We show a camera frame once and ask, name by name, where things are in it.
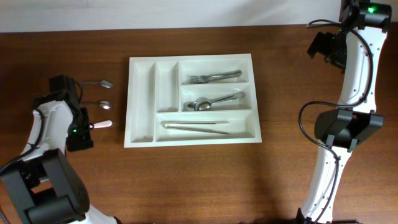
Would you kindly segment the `white plastic cutlery tray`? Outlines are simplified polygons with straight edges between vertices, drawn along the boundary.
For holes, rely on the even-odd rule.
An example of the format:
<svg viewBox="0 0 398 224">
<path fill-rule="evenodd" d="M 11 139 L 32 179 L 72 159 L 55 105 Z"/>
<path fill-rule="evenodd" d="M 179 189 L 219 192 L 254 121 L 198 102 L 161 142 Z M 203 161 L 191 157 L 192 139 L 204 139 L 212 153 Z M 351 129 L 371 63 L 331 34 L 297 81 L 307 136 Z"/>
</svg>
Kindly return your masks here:
<svg viewBox="0 0 398 224">
<path fill-rule="evenodd" d="M 182 85 L 190 76 L 241 70 L 242 75 L 202 84 Z M 243 91 L 246 96 L 215 103 L 204 111 L 184 111 L 186 102 Z M 165 129 L 162 121 L 228 121 L 202 126 L 229 135 Z M 164 147 L 261 142 L 251 54 L 131 57 L 125 147 Z"/>
</svg>

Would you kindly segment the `small metal teaspoon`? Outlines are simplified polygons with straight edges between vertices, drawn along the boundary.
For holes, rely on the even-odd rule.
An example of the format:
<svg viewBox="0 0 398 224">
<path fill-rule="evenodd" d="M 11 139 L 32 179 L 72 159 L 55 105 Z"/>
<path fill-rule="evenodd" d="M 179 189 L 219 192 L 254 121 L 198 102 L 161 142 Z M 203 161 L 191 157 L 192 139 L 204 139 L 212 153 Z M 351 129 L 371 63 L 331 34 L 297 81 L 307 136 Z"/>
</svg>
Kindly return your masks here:
<svg viewBox="0 0 398 224">
<path fill-rule="evenodd" d="M 85 101 L 85 102 L 81 102 L 81 105 L 98 105 L 100 108 L 104 109 L 104 110 L 110 110 L 112 108 L 112 104 L 109 101 Z"/>
<path fill-rule="evenodd" d="M 88 80 L 88 81 L 81 81 L 81 84 L 84 85 L 96 85 L 99 84 L 104 88 L 112 88 L 113 84 L 107 80 Z"/>
</svg>

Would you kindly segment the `pink plastic knife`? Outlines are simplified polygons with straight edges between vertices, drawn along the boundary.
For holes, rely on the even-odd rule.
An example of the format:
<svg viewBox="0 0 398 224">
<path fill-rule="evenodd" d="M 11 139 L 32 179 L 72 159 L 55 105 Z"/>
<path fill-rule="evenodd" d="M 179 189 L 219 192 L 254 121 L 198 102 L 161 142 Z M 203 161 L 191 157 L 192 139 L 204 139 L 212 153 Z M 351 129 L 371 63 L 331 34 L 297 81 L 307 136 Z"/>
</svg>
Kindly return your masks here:
<svg viewBox="0 0 398 224">
<path fill-rule="evenodd" d="M 108 128 L 113 125 L 113 122 L 111 120 L 106 120 L 106 121 L 101 121 L 95 124 L 92 124 L 91 127 L 93 129 L 100 129 L 100 128 Z"/>
</svg>

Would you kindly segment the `metal kitchen tongs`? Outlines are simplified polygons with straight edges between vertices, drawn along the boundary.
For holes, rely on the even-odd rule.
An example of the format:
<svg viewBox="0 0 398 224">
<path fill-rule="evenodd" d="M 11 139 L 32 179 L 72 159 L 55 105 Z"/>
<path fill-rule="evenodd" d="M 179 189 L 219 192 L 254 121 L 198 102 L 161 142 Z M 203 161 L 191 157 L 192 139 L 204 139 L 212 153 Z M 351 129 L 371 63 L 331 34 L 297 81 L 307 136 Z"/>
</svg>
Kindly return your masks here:
<svg viewBox="0 0 398 224">
<path fill-rule="evenodd" d="M 215 126 L 215 125 L 224 125 L 224 124 L 229 124 L 229 122 L 228 121 L 162 121 L 161 122 L 161 125 L 165 129 L 229 135 L 229 132 L 227 131 L 220 131 L 220 130 L 202 127 L 202 126 Z"/>
</svg>

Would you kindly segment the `large metal spoon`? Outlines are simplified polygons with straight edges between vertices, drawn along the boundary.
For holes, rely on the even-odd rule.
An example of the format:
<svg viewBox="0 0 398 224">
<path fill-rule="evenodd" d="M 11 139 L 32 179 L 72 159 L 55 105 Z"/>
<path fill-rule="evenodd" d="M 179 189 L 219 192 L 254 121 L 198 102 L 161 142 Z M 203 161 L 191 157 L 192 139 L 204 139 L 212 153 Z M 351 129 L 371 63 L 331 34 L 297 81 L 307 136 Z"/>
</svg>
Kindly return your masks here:
<svg viewBox="0 0 398 224">
<path fill-rule="evenodd" d="M 196 111 L 197 101 L 186 102 L 183 105 L 184 111 Z"/>
<path fill-rule="evenodd" d="M 245 92 L 240 91 L 240 92 L 234 93 L 232 95 L 221 96 L 221 97 L 213 98 L 213 99 L 201 97 L 196 100 L 196 102 L 193 106 L 193 109 L 195 111 L 204 111 L 204 110 L 210 109 L 211 106 L 215 103 L 222 103 L 225 101 L 236 100 L 238 98 L 242 98 L 245 96 L 246 96 Z"/>
</svg>

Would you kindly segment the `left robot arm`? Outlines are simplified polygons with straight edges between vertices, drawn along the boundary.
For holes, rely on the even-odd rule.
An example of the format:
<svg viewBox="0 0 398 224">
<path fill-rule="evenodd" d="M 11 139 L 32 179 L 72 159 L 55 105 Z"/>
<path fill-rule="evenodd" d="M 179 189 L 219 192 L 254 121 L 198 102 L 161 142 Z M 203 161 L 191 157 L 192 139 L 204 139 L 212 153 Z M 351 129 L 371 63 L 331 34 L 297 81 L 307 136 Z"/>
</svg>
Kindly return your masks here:
<svg viewBox="0 0 398 224">
<path fill-rule="evenodd" d="M 23 152 L 1 167 L 1 181 L 21 222 L 118 224 L 118 218 L 92 206 L 65 155 L 94 146 L 94 126 L 80 105 L 81 83 L 60 75 L 49 87 L 49 94 L 32 105 L 34 122 Z"/>
</svg>

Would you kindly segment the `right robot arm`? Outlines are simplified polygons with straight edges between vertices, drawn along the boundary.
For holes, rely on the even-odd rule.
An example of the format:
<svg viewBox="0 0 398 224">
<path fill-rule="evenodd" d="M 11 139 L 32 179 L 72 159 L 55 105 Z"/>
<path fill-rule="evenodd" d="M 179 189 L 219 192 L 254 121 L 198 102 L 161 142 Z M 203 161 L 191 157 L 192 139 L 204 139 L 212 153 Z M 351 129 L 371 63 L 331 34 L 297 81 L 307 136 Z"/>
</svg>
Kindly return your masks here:
<svg viewBox="0 0 398 224">
<path fill-rule="evenodd" d="M 382 47 L 391 26 L 392 6 L 372 1 L 342 1 L 337 22 L 317 19 L 307 28 L 332 26 L 337 33 L 319 32 L 307 53 L 342 70 L 343 87 L 337 103 L 319 101 L 331 109 L 315 121 L 318 154 L 309 194 L 298 209 L 296 223 L 332 223 L 333 204 L 346 163 L 355 148 L 382 128 L 376 113 L 375 87 Z"/>
</svg>

